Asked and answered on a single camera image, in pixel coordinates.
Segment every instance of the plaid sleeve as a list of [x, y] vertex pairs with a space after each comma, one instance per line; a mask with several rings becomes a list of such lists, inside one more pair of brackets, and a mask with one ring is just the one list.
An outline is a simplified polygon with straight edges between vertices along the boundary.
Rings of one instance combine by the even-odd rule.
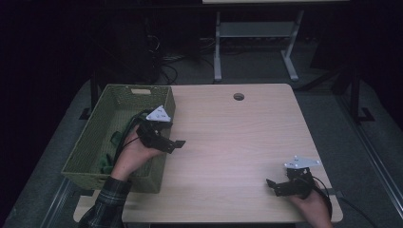
[[79, 222], [79, 228], [122, 228], [122, 212], [130, 191], [131, 183], [109, 177], [95, 205], [89, 209]]

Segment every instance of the hand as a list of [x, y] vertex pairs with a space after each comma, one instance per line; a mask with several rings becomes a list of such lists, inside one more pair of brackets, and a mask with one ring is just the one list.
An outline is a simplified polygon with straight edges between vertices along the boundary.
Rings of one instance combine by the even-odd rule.
[[318, 192], [311, 191], [307, 199], [301, 199], [298, 196], [289, 196], [288, 199], [314, 228], [333, 227], [326, 203]]
[[163, 152], [145, 147], [136, 133], [137, 125], [125, 138], [125, 147], [116, 161], [110, 176], [120, 181], [127, 181], [129, 175], [140, 168], [149, 159], [161, 155]]

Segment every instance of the dark background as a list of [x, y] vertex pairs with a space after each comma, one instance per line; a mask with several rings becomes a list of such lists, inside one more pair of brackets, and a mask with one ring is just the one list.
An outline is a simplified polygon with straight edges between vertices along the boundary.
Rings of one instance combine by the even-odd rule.
[[[101, 5], [99, 1], [72, 0], [0, 2], [1, 222], [24, 188], [74, 95], [100, 70], [97, 66], [100, 59], [94, 57], [100, 50], [88, 38], [88, 29], [98, 34], [100, 29], [96, 26], [107, 24], [106, 18], [113, 18], [116, 13], [100, 17], [99, 11], [90, 9]], [[381, 103], [403, 128], [401, 11], [401, 1], [353, 1], [350, 10], [336, 13], [329, 21], [317, 50], [315, 67], [333, 69], [354, 61], [362, 79], [374, 88]], [[142, 25], [136, 23], [141, 15], [128, 17], [137, 26], [133, 28], [141, 39]], [[160, 19], [171, 22], [165, 26], [161, 21], [159, 24], [164, 45], [170, 47], [178, 45], [172, 34], [180, 34], [175, 36], [179, 43], [191, 44], [192, 39], [206, 30], [209, 32], [206, 24], [214, 23], [214, 18], [198, 18], [195, 13], [161, 14]], [[175, 30], [176, 21], [184, 27]], [[301, 31], [309, 30], [310, 26], [303, 24]], [[110, 48], [122, 51], [118, 41]], [[134, 83], [152, 83], [149, 78], [136, 80]]]

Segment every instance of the wire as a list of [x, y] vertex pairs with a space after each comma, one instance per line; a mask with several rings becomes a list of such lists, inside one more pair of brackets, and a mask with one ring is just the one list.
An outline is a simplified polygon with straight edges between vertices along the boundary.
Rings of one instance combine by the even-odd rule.
[[154, 50], [158, 50], [158, 48], [160, 48], [160, 39], [158, 39], [157, 36], [155, 35], [148, 35], [149, 38], [154, 38], [157, 41], [157, 46], [154, 48]]
[[368, 222], [371, 223], [371, 225], [374, 228], [377, 228], [378, 226], [367, 216], [365, 215], [365, 213], [363, 211], [361, 211], [358, 207], [356, 207], [355, 205], [353, 205], [352, 203], [350, 203], [348, 200], [346, 200], [344, 198], [344, 196], [342, 196], [342, 194], [336, 194], [338, 199], [341, 199], [343, 202], [347, 203], [349, 206], [351, 206], [353, 209], [355, 209], [362, 217], [364, 217]]
[[216, 44], [216, 41], [215, 41], [214, 38], [206, 38], [206, 39], [201, 40], [201, 41], [203, 41], [203, 42], [206, 42], [206, 41], [209, 42], [207, 45], [201, 46], [201, 49], [210, 49], [210, 48], [212, 48], [212, 47]]
[[167, 83], [168, 85], [176, 84], [176, 80], [178, 79], [178, 70], [177, 70], [176, 68], [172, 67], [172, 66], [169, 66], [169, 65], [161, 65], [161, 67], [168, 67], [168, 68], [172, 69], [172, 70], [175, 72], [174, 79], [171, 80], [171, 79], [168, 77], [168, 75], [166, 74], [166, 72], [163, 71], [163, 70], [161, 70], [161, 74], [165, 77], [166, 83]]
[[200, 57], [200, 59], [203, 60], [203, 61], [205, 61], [208, 65], [210, 65], [210, 66], [214, 69], [213, 64], [210, 63], [210, 62], [208, 62], [208, 60], [206, 60], [206, 59], [204, 59], [204, 58], [202, 58], [202, 57]]
[[139, 138], [140, 138], [140, 137], [137, 137], [137, 138], [135, 138], [135, 139], [129, 141], [128, 143], [126, 143], [126, 144], [122, 147], [122, 149], [124, 149], [124, 148], [125, 148], [127, 145], [129, 145], [130, 143], [135, 142], [135, 141], [138, 140]]
[[316, 192], [318, 192], [323, 199], [325, 200], [325, 203], [327, 205], [328, 208], [328, 212], [329, 212], [329, 217], [332, 218], [332, 214], [333, 214], [333, 206], [332, 206], [332, 202], [330, 201], [330, 197], [329, 194], [326, 195], [324, 194], [318, 187], [316, 187], [315, 185], [312, 185], [311, 183], [309, 183], [307, 180], [302, 179], [302, 178], [297, 178], [297, 180], [302, 181], [304, 183], [306, 183], [310, 188], [312, 188], [312, 190], [315, 190]]
[[143, 110], [143, 111], [137, 113], [136, 115], [134, 115], [134, 116], [130, 119], [130, 122], [127, 124], [127, 126], [126, 126], [126, 128], [125, 128], [125, 132], [124, 132], [124, 134], [122, 135], [121, 141], [119, 142], [118, 147], [116, 148], [115, 158], [114, 158], [113, 164], [116, 163], [116, 161], [118, 160], [119, 156], [120, 156], [121, 153], [122, 153], [123, 148], [127, 145], [127, 143], [126, 143], [125, 145], [124, 145], [124, 143], [125, 143], [125, 139], [126, 139], [126, 137], [128, 136], [128, 134], [133, 130], [133, 128], [134, 128], [135, 125], [137, 125], [137, 124], [140, 123], [140, 121], [141, 121], [141, 116], [142, 116], [143, 114], [151, 113], [151, 111], [152, 111], [152, 110], [148, 110], [148, 109]]
[[166, 61], [167, 63], [173, 63], [173, 62], [177, 62], [179, 60], [182, 60], [185, 57], [186, 56], [184, 56], [184, 55], [165, 56], [165, 57], [163, 57], [163, 60]]
[[326, 185], [322, 182], [322, 180], [320, 180], [320, 179], [317, 178], [317, 177], [313, 177], [313, 178], [314, 178], [315, 180], [319, 181], [319, 182], [323, 185], [323, 188], [324, 188], [325, 191], [326, 191], [326, 195], [329, 197], [329, 191], [328, 191]]

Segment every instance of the wooden table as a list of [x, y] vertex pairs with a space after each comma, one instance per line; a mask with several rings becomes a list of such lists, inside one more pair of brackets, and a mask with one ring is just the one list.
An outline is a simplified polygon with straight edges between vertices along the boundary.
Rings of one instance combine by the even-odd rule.
[[[175, 85], [171, 140], [159, 194], [130, 193], [124, 222], [299, 222], [303, 218], [265, 179], [288, 181], [283, 164], [295, 155], [320, 160], [288, 85]], [[234, 94], [244, 100], [237, 101]], [[311, 168], [328, 188], [323, 166]], [[78, 221], [97, 194], [81, 197]], [[333, 221], [342, 219], [334, 196]]]

